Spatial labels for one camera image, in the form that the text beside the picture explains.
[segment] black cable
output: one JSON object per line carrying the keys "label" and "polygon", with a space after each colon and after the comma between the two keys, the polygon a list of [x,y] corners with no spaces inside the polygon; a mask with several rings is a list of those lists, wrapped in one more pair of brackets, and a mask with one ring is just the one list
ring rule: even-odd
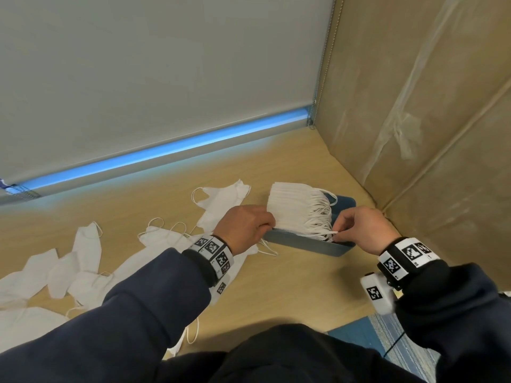
{"label": "black cable", "polygon": [[383,358],[385,358],[387,356],[387,354],[392,351],[392,348],[394,348],[394,345],[396,345],[398,343],[399,340],[401,340],[401,338],[405,335],[405,332],[403,332],[402,334],[399,335],[399,337],[396,339],[396,341],[394,341],[394,344],[392,344],[390,346],[389,349],[387,349],[387,352],[383,355]]}

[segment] white wall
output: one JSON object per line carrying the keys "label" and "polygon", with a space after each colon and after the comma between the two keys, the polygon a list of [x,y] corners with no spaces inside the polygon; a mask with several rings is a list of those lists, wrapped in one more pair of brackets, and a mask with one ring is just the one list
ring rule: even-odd
{"label": "white wall", "polygon": [[333,0],[2,0],[8,183],[312,101]]}

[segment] blue light strip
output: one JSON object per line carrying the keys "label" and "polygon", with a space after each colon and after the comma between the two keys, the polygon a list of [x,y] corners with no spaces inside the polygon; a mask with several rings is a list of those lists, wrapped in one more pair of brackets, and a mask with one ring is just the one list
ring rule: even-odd
{"label": "blue light strip", "polygon": [[228,128],[214,130],[209,133],[200,134],[198,136],[185,138],[179,141],[158,145],[157,147],[150,147],[148,149],[132,152],[126,155],[112,157],[103,161],[93,162],[92,164],[63,170],[57,173],[51,173],[46,176],[41,176],[35,179],[27,180],[21,183],[21,185],[29,189],[42,188],[49,185],[62,183],[64,181],[89,176],[91,174],[104,172],[106,170],[136,164],[137,162],[147,161],[153,158],[167,156],[182,151],[187,151],[189,149],[202,147],[204,145],[209,145],[214,142],[224,141],[230,138],[243,136],[245,134],[275,128],[286,123],[296,122],[306,118],[307,118],[306,108],[296,109],[288,111],[286,113],[272,115],[270,117],[260,118],[254,121],[230,126]]}

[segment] dark jacket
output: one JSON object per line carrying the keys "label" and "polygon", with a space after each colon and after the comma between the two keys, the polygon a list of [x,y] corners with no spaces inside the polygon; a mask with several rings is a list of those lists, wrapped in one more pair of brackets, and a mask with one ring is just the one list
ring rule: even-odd
{"label": "dark jacket", "polygon": [[[374,350],[283,325],[229,353],[162,361],[210,300],[194,255],[164,251],[116,285],[99,308],[0,354],[1,382],[399,381],[419,378]],[[397,315],[418,345],[442,356],[439,382],[511,381],[511,304],[476,264],[441,260],[404,290]]]}

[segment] wrist-mounted device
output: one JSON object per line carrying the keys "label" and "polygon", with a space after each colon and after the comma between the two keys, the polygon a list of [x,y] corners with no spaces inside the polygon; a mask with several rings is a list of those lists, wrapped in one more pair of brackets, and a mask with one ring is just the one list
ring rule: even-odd
{"label": "wrist-mounted device", "polygon": [[203,235],[190,249],[197,251],[209,261],[219,281],[234,264],[229,246],[217,236]]}
{"label": "wrist-mounted device", "polygon": [[376,312],[394,312],[397,297],[393,289],[401,290],[422,271],[422,266],[437,259],[438,255],[416,238],[399,238],[389,244],[379,257],[381,273],[369,273],[360,280]]}

